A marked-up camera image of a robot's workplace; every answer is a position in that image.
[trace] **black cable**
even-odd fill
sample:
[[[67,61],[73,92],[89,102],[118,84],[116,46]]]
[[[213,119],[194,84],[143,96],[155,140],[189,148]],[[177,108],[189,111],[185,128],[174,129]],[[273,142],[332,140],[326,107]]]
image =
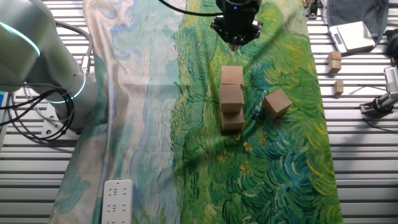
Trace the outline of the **black cable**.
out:
[[[383,130],[383,131],[393,131],[393,130],[390,130],[390,129],[375,127],[375,126],[373,126],[371,123],[369,123],[369,121],[367,121],[365,118],[362,118],[362,120],[365,121],[366,124],[368,124],[368,125],[369,125],[370,127],[372,127],[372,128],[380,129],[380,130]]]
[[[368,86],[368,87],[375,88],[375,89],[377,89],[377,90],[382,90],[382,91],[385,91],[385,90],[386,90],[386,89],[378,88],[378,87],[376,87],[376,86]]]
[[[215,13],[199,13],[199,12],[190,12],[190,11],[185,11],[183,9],[179,9],[177,7],[174,7],[170,5],[169,3],[165,2],[164,0],[159,0],[163,5],[173,9],[174,11],[184,13],[186,15],[191,15],[191,16],[222,16],[224,15],[223,12],[215,12]]]
[[[69,117],[69,116],[71,115],[71,114],[70,114],[71,111],[73,111],[74,104],[73,104],[72,101],[68,101],[68,99],[70,99],[70,97],[66,97],[66,96],[62,96],[62,97],[63,97],[63,99],[65,100],[65,103],[66,103],[66,106],[67,106],[67,111],[68,111],[67,116]],[[18,116],[18,112],[16,111],[16,109],[14,109],[14,112],[15,112],[16,116]],[[61,137],[62,135],[64,135],[64,134],[66,133],[66,130],[69,128],[70,123],[72,123],[72,121],[73,121],[73,115],[74,115],[74,114],[72,114],[72,117],[71,117],[67,122],[65,122],[65,123],[63,124],[63,126],[62,126],[56,133],[54,133],[54,134],[51,135],[51,136],[44,137],[44,138],[41,138],[41,137],[36,136],[35,134],[32,134],[32,133],[27,129],[27,127],[24,125],[24,123],[23,123],[22,121],[19,120],[19,122],[20,122],[21,126],[22,126],[30,135],[33,136],[33,137],[26,136],[27,138],[29,138],[29,139],[30,139],[30,138],[34,138],[34,139],[36,139],[36,140],[50,141],[50,140],[54,140],[54,139],[50,139],[50,138],[55,137],[57,134],[61,133],[61,135],[59,135],[59,136],[57,137],[57,138],[59,138],[59,137]]]
[[[19,132],[19,134],[25,136],[26,138],[28,138],[28,139],[30,139],[30,140],[32,140],[32,141],[34,141],[34,142],[37,142],[37,143],[42,143],[42,141],[53,141],[53,140],[56,140],[56,139],[60,138],[60,137],[63,136],[64,134],[66,134],[66,131],[69,129],[70,125],[72,124],[72,121],[73,121],[74,116],[75,116],[75,112],[74,112],[74,107],[75,107],[75,105],[74,105],[74,103],[73,103],[73,100],[69,100],[69,99],[70,99],[70,95],[68,94],[68,92],[67,92],[66,90],[59,89],[59,90],[57,90],[57,93],[59,93],[60,95],[62,95],[63,99],[65,100],[65,103],[66,103],[66,106],[67,106],[67,111],[68,111],[67,116],[70,117],[70,119],[69,119],[67,122],[65,122],[65,123],[63,124],[63,126],[62,126],[56,133],[52,134],[51,136],[44,137],[44,138],[38,137],[38,136],[36,136],[35,134],[33,134],[32,132],[30,132],[29,129],[24,125],[24,123],[23,123],[21,120],[19,120],[18,122],[20,122],[21,126],[22,126],[22,127],[26,130],[26,132],[27,132],[28,134],[30,134],[31,136],[27,135],[26,133],[23,133],[23,132],[17,127],[17,125],[15,124],[15,122],[12,122],[12,125],[13,125],[14,128]],[[9,98],[7,99],[7,103],[9,103],[9,100],[10,100],[10,99],[11,99],[11,101],[12,101],[12,104],[14,105],[14,104],[15,104],[14,99],[13,99],[10,95],[9,95]],[[10,110],[7,110],[7,112],[8,112],[9,117],[11,118],[11,112],[10,112]],[[14,112],[15,112],[16,116],[19,116],[19,115],[18,115],[18,112],[16,111],[15,108],[14,108]]]
[[[36,100],[39,100],[39,99],[43,100],[43,99],[45,99],[46,97],[50,96],[52,93],[55,93],[55,92],[56,92],[56,90],[49,90],[49,91],[46,91],[46,92],[44,92],[43,94],[41,94],[39,96],[36,96],[35,98],[32,98],[31,100],[28,100],[28,101],[23,102],[23,103],[19,103],[18,105],[2,106],[2,107],[0,107],[0,110],[14,109],[14,108],[18,108],[18,107],[21,107],[21,106],[24,106],[24,105],[28,105],[29,103],[33,103]]]
[[[31,109],[33,109],[34,106],[39,104],[42,100],[44,100],[44,98],[37,100],[30,107],[28,107],[21,115],[17,116],[16,118],[13,118],[13,119],[10,119],[10,120],[5,121],[3,123],[0,123],[0,126],[4,126],[4,125],[7,125],[7,124],[11,124],[12,122],[18,121],[21,117],[25,116]]]

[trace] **van gogh print cloth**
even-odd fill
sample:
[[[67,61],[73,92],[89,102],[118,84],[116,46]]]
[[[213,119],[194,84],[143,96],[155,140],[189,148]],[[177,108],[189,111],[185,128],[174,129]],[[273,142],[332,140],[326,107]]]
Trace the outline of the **van gogh print cloth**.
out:
[[[169,0],[218,12],[215,0]],[[100,223],[106,180],[134,182],[132,223],[342,223],[300,0],[264,0],[259,39],[231,52],[212,17],[156,0],[86,0],[99,97],[49,223]],[[221,66],[244,68],[240,134],[221,135]],[[293,105],[271,120],[263,98]]]

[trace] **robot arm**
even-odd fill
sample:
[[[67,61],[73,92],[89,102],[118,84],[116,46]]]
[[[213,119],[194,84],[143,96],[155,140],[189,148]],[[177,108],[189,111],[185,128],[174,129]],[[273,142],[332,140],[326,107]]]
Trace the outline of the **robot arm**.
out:
[[[97,87],[60,40],[50,10],[41,0],[1,0],[0,91],[16,91],[25,82],[68,90],[75,103],[71,129],[84,127],[96,101]],[[40,94],[50,89],[34,87]],[[50,95],[47,101],[59,119],[67,117],[62,96]]]
[[[217,6],[224,12],[211,23],[217,34],[232,51],[237,51],[250,41],[259,38],[262,23],[255,21],[261,0],[216,0]]]

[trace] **digital scale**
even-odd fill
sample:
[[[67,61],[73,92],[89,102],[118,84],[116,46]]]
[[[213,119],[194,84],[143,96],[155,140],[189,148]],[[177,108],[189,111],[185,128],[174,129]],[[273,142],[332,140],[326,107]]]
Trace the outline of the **digital scale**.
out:
[[[332,26],[329,28],[329,32],[338,51],[341,53],[376,46],[369,29],[363,21]]]

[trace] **white device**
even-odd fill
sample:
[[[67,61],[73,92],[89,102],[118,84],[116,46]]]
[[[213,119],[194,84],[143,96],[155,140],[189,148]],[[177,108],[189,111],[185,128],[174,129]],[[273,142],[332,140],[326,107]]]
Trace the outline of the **white device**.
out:
[[[389,67],[384,69],[384,76],[387,81],[387,92],[391,98],[398,99],[398,74],[397,68]]]
[[[363,21],[332,26],[329,28],[329,33],[341,53],[362,50],[376,45]]]
[[[131,224],[132,190],[132,180],[117,179],[105,182],[102,224]]]

